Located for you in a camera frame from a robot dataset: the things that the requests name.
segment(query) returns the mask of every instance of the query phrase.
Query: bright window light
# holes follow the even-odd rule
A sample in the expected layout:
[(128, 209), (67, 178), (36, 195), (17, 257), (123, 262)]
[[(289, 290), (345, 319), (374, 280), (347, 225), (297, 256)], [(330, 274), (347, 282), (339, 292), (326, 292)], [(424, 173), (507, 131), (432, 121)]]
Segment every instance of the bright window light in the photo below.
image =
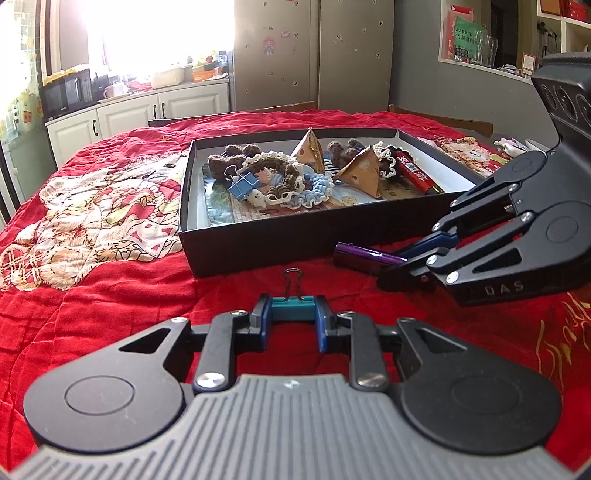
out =
[(118, 73), (150, 74), (233, 46), (233, 0), (79, 1), (90, 63)]

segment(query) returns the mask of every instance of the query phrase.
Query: red package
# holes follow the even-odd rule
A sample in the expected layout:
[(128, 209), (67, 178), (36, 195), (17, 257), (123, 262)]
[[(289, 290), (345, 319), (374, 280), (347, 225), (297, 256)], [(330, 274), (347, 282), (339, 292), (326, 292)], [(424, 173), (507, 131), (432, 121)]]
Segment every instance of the red package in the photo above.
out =
[(397, 170), (400, 175), (405, 176), (424, 195), (435, 195), (445, 193), (433, 179), (417, 167), (413, 158), (408, 152), (396, 149)]
[(453, 60), (455, 55), (454, 49), (454, 26), (456, 25), (456, 18), (462, 17), (470, 22), (474, 22), (474, 13), (471, 8), (463, 7), (462, 5), (452, 5), (451, 10), (447, 14), (447, 25), (446, 25), (446, 32), (445, 38), (447, 43), (447, 52), (442, 53), (444, 58)]
[(573, 20), (579, 20), (581, 22), (588, 21), (587, 9), (584, 7), (584, 5), (578, 3), (574, 0), (569, 1), (568, 12), (569, 12), (569, 18), (572, 18)]

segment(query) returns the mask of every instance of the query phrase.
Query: black box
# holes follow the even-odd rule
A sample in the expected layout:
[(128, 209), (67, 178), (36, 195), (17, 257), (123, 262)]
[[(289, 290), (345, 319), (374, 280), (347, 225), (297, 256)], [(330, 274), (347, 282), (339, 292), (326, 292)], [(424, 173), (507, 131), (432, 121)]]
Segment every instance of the black box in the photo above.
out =
[[(226, 145), (281, 142), (290, 154), (307, 130), (283, 130), (205, 138), (191, 143), (187, 170), (183, 178), (178, 225), (180, 240), (191, 270), (196, 277), (230, 273), (269, 265), (287, 264), (321, 255), (329, 255), (337, 242), (360, 246), (383, 244), (423, 236), (445, 214), (450, 202), (460, 192), (382, 201), (331, 210), (295, 213), (293, 215), (252, 220), (230, 225), (204, 226), (199, 221), (198, 193), (203, 189), (202, 165), (207, 156), (221, 153)], [(434, 161), (439, 175), (453, 178), (456, 184), (482, 182), (483, 178), (445, 153), (396, 129), (381, 128), (315, 128), (316, 137), (326, 148), (334, 139), (383, 140), (388, 144), (398, 138), (408, 149), (420, 151)]]

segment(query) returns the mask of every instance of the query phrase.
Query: paper triangle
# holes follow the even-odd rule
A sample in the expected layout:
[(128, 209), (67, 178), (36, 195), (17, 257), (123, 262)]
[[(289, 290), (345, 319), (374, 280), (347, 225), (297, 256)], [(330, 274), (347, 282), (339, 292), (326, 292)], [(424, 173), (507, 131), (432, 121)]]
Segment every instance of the paper triangle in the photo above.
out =
[(298, 163), (309, 165), (315, 172), (324, 173), (322, 146), (311, 128), (308, 129), (291, 156), (295, 157)]
[(344, 166), (335, 178), (362, 192), (379, 198), (379, 159), (372, 147), (368, 147)]

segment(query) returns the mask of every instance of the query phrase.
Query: chair backrest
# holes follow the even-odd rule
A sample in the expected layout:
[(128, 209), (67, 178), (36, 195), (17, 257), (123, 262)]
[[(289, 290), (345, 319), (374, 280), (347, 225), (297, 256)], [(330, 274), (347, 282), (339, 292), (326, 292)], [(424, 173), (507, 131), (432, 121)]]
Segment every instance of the chair backrest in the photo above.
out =
[(404, 108), (400, 108), (396, 105), (390, 105), (388, 110), (394, 113), (409, 113), (410, 115), (417, 115), (422, 116), (423, 118), (430, 118), (431, 120), (435, 120), (447, 127), (451, 128), (463, 128), (466, 130), (472, 130), (475, 132), (484, 135), (486, 138), (490, 138), (492, 136), (492, 123), (490, 122), (481, 122), (477, 120), (462, 120), (461, 118), (452, 118), (449, 116), (439, 116), (439, 115), (430, 115), (429, 113), (419, 113), (413, 112), (411, 110), (405, 110)]
[(270, 106), (269, 108), (259, 108), (258, 110), (250, 110), (251, 112), (267, 113), (267, 112), (303, 112), (304, 110), (317, 110), (317, 103), (315, 100), (310, 102), (292, 103), (291, 105)]

